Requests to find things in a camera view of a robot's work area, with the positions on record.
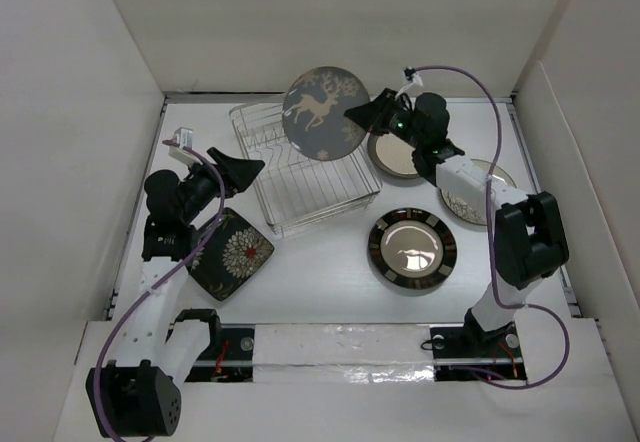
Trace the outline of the silver taped front rail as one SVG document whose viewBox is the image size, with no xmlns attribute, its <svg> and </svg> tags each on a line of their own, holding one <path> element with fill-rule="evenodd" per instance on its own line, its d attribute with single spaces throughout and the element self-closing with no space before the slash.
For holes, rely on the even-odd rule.
<svg viewBox="0 0 640 442">
<path fill-rule="evenodd" d="M 226 345 L 201 356 L 191 382 L 427 384 L 526 381 L 516 331 L 481 352 L 453 344 L 437 324 L 266 324 L 228 326 Z"/>
</svg>

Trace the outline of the dark patterned rim plate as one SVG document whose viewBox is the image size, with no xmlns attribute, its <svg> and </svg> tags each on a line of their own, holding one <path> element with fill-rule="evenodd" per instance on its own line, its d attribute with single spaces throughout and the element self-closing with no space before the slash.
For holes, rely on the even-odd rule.
<svg viewBox="0 0 640 442">
<path fill-rule="evenodd" d="M 419 208 L 385 213 L 373 224 L 367 242 L 369 260 L 388 282 L 412 291 L 431 290 L 454 271 L 458 248 L 450 228 Z"/>
</svg>

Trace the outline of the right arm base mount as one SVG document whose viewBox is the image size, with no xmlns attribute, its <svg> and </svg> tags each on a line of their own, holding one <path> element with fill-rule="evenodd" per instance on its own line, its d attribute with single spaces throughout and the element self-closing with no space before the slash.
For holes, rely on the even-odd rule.
<svg viewBox="0 0 640 442">
<path fill-rule="evenodd" d="M 431 326 L 420 348 L 431 353 L 437 382 L 527 380 L 513 321 L 485 333 L 467 313 L 462 324 Z"/>
</svg>

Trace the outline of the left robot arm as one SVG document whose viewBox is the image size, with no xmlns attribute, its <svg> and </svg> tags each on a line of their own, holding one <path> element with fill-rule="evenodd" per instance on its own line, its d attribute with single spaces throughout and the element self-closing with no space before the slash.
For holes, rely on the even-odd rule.
<svg viewBox="0 0 640 442">
<path fill-rule="evenodd" d="M 213 309 L 175 310 L 197 254 L 220 227 L 223 213 L 203 230 L 193 221 L 213 200 L 246 191 L 265 164 L 206 153 L 171 143 L 188 168 L 185 178 L 168 169 L 147 176 L 145 222 L 138 295 L 115 323 L 89 370 L 86 391 L 102 437 L 112 441 L 169 437 L 178 427 L 181 389 L 199 357 L 227 352 Z"/>
</svg>

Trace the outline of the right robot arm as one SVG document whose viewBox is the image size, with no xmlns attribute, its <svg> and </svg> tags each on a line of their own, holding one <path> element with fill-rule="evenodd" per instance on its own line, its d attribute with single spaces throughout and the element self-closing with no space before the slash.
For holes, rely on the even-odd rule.
<svg viewBox="0 0 640 442">
<path fill-rule="evenodd" d="M 467 311 L 461 334 L 467 351 L 486 354 L 539 281 L 569 259 L 556 198 L 545 191 L 528 194 L 477 166 L 449 139 L 447 103 L 435 93 L 423 93 L 408 106 L 386 89 L 373 101 L 346 110 L 345 116 L 371 134 L 392 134 L 408 144 L 422 178 L 484 212 L 491 282 Z"/>
</svg>

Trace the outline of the grey reindeer plate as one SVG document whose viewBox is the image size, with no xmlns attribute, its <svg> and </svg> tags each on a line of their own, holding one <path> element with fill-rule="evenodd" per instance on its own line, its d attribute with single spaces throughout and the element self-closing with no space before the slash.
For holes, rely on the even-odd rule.
<svg viewBox="0 0 640 442">
<path fill-rule="evenodd" d="M 370 102 L 363 83 L 346 69 L 321 66 L 299 76 L 286 92 L 282 125 L 287 140 L 309 159 L 342 159 L 363 142 L 366 131 L 345 117 Z"/>
</svg>

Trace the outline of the black square floral plate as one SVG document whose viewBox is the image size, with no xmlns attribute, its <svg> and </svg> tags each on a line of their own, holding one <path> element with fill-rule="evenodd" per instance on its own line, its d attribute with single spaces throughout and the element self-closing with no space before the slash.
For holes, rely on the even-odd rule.
<svg viewBox="0 0 640 442">
<path fill-rule="evenodd" d="M 274 251 L 274 245 L 244 217 L 225 208 L 189 273 L 213 299 L 222 302 L 254 276 Z"/>
</svg>

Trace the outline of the brown rimmed cream plate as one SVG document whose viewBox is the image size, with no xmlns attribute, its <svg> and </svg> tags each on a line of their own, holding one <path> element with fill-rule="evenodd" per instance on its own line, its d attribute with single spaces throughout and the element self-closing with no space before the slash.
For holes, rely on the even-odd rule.
<svg viewBox="0 0 640 442">
<path fill-rule="evenodd" d="M 367 152 L 372 162 L 391 177 L 407 180 L 420 177 L 412 160 L 413 148 L 393 134 L 370 135 Z"/>
</svg>

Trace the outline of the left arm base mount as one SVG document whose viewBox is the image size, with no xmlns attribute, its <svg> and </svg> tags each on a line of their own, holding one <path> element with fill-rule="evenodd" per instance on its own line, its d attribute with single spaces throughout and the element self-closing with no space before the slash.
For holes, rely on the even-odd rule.
<svg viewBox="0 0 640 442">
<path fill-rule="evenodd" d="M 215 309 L 185 309 L 178 314 L 173 327 L 186 321 L 204 323 L 210 333 L 210 343 L 196 359 L 187 382 L 253 381 L 254 325 L 222 324 Z"/>
</svg>

